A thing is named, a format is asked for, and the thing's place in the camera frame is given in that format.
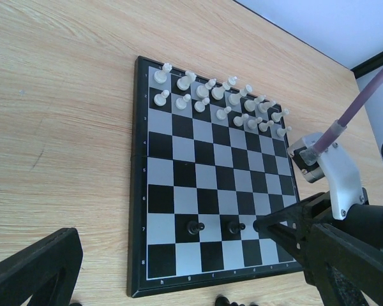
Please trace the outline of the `white bishop piece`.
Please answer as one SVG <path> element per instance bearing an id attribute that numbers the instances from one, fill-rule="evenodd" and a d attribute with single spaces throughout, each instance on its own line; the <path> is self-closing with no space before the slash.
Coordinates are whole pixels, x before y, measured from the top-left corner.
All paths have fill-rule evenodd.
<path id="1" fill-rule="evenodd" d="M 247 99 L 245 102 L 244 102 L 244 108 L 247 112 L 254 112 L 255 111 L 255 107 L 263 102 L 266 98 L 266 95 L 260 95 L 258 96 L 257 98 L 255 98 L 254 100 L 250 100 L 250 99 Z"/>

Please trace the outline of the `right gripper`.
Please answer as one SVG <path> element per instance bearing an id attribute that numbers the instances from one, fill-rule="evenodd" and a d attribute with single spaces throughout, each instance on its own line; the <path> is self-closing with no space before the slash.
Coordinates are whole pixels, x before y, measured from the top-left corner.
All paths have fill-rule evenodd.
<path id="1" fill-rule="evenodd" d="M 363 189 L 364 203 L 349 208 L 343 220 L 336 220 L 331 209 L 330 193 L 317 193 L 289 207 L 257 220 L 262 231 L 287 251 L 298 263 L 306 264 L 303 242 L 306 240 L 305 218 L 312 223 L 327 223 L 383 252 L 383 206 L 370 205 Z"/>

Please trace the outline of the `white rook piece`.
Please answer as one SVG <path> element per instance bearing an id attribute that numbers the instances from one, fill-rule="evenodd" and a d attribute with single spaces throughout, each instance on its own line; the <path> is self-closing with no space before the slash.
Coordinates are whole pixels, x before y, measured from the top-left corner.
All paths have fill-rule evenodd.
<path id="1" fill-rule="evenodd" d="M 280 122 L 281 119 L 289 113 L 290 111 L 287 108 L 283 109 L 281 112 L 273 112 L 271 114 L 271 120 L 273 120 L 274 122 Z"/>

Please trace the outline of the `white knight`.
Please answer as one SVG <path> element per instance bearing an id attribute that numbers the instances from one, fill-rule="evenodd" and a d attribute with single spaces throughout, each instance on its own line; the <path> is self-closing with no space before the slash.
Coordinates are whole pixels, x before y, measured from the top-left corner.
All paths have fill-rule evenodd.
<path id="1" fill-rule="evenodd" d="M 177 88 L 181 91 L 186 91 L 189 89 L 191 83 L 196 79 L 197 75 L 192 71 L 185 71 L 185 76 L 177 80 Z"/>

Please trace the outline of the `black piece six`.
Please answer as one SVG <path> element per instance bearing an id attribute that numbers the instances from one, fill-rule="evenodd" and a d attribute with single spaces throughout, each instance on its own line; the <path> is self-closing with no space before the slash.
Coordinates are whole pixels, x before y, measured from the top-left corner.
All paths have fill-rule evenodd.
<path id="1" fill-rule="evenodd" d="M 256 220 L 253 222 L 253 229 L 256 231 L 256 232 L 260 232 L 262 231 L 262 228 L 263 228 L 263 224 L 261 222 L 261 220 Z"/>

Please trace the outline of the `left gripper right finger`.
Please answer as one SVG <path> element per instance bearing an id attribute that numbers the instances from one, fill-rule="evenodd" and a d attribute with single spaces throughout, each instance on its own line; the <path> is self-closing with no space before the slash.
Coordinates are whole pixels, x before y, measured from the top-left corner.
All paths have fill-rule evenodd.
<path id="1" fill-rule="evenodd" d="M 324 305 L 383 305 L 383 252 L 329 224 L 311 227 L 306 257 Z"/>

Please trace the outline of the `black pawn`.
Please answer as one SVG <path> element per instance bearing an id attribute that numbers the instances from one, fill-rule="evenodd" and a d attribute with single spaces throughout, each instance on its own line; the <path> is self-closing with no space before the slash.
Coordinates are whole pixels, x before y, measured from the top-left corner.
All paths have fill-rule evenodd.
<path id="1" fill-rule="evenodd" d="M 197 221 L 190 221 L 186 225 L 186 229 L 190 235 L 197 235 L 200 231 L 205 229 L 205 224 Z"/>

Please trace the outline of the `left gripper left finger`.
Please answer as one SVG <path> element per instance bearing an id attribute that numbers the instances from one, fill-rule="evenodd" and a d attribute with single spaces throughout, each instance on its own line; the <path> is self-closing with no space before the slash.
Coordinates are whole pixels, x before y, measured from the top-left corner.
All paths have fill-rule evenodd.
<path id="1" fill-rule="evenodd" d="M 0 262 L 0 305 L 79 305 L 72 294 L 83 250 L 75 228 L 61 228 Z"/>

